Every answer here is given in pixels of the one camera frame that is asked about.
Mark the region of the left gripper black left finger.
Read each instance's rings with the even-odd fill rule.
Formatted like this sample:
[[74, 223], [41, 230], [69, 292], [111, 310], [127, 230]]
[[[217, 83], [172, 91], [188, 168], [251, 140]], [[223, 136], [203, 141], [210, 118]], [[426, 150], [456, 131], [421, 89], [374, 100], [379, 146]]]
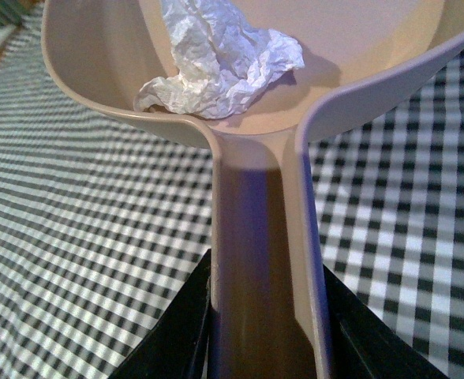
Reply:
[[208, 345], [211, 252], [111, 378], [201, 378]]

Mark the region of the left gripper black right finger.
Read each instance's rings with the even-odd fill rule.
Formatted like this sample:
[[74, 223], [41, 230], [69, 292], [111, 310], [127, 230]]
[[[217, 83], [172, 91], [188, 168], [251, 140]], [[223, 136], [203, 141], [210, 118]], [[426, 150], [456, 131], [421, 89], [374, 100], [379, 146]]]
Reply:
[[446, 375], [388, 328], [324, 268], [338, 378], [434, 379]]

